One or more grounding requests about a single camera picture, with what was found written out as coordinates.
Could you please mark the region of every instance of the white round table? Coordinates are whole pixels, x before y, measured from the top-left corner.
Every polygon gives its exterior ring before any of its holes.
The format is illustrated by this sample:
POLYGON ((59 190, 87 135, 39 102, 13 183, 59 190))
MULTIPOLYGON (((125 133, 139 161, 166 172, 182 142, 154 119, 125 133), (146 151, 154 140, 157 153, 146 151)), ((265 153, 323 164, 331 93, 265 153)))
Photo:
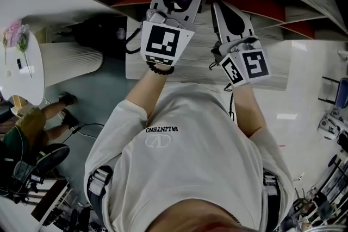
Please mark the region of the white round table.
POLYGON ((5 64, 0 42, 0 92, 5 99, 18 95, 33 105, 42 102, 46 87, 96 71, 103 62, 102 53, 93 48, 75 42, 39 44, 31 32, 25 54, 29 67, 22 52, 8 47, 5 64))

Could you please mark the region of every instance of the shoe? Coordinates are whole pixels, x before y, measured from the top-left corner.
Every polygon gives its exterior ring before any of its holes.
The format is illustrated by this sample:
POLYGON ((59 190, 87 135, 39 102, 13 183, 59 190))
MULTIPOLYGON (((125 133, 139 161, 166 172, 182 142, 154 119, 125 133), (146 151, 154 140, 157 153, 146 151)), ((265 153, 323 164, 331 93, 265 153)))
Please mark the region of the shoe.
POLYGON ((77 103, 77 98, 74 95, 69 94, 68 92, 60 93, 58 98, 60 102, 63 102, 66 105, 77 103))
POLYGON ((61 122, 62 124, 67 124, 69 126, 69 129, 75 127, 78 125, 78 120, 71 115, 71 113, 69 111, 67 111, 66 109, 63 109, 61 111, 61 113, 64 116, 63 121, 61 122))

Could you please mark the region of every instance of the shoulder strap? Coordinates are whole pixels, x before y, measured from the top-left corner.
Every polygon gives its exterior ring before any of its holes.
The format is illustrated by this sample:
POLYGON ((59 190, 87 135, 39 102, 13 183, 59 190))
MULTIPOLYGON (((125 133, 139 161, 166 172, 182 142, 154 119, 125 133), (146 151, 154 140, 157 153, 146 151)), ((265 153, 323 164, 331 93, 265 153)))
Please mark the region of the shoulder strap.
POLYGON ((264 170, 263 185, 268 196, 268 220, 266 232, 274 231, 279 221, 279 210, 281 206, 281 192, 277 177, 264 170))
POLYGON ((89 202, 102 223, 104 223, 102 201, 105 195, 105 186, 109 183, 112 175, 111 167, 105 165, 97 168, 88 179, 87 194, 89 202))

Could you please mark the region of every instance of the white t-shirt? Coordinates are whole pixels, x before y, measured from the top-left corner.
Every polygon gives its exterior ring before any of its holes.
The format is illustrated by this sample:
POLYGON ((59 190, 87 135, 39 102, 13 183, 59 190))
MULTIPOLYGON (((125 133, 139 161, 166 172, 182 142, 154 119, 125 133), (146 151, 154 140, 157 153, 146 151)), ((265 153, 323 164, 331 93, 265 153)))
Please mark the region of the white t-shirt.
POLYGON ((219 97, 198 84, 166 86, 148 120, 143 108, 119 103, 87 158, 85 192, 89 175, 106 164, 114 174, 104 222, 115 232, 144 232, 186 199, 209 201, 241 225, 264 230, 263 168, 278 178, 279 221, 293 202, 291 176, 269 131, 248 139, 219 97))

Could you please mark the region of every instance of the gray floor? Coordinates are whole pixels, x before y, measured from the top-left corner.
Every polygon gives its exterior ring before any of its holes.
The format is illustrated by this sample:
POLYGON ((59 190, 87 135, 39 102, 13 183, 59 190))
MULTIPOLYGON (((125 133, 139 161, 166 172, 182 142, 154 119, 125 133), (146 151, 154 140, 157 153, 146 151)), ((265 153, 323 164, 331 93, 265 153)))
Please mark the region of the gray floor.
MULTIPOLYGON (((81 124, 105 124, 115 106, 122 101, 135 84, 134 80, 125 78, 125 63, 106 58, 102 67, 90 74, 76 77, 46 88, 45 97, 51 103, 58 100, 58 94, 67 91, 78 98, 76 105, 68 106, 68 110, 79 119, 81 124)), ((47 121, 46 128, 59 125, 60 118, 47 121)), ((84 127, 81 132, 97 136, 101 131, 99 126, 84 127)), ((70 135, 67 131, 58 142, 70 135)), ((59 166, 59 171, 68 179, 79 200, 86 202, 83 193, 84 164, 95 139, 79 134, 72 135, 66 142, 70 146, 70 154, 59 166)))

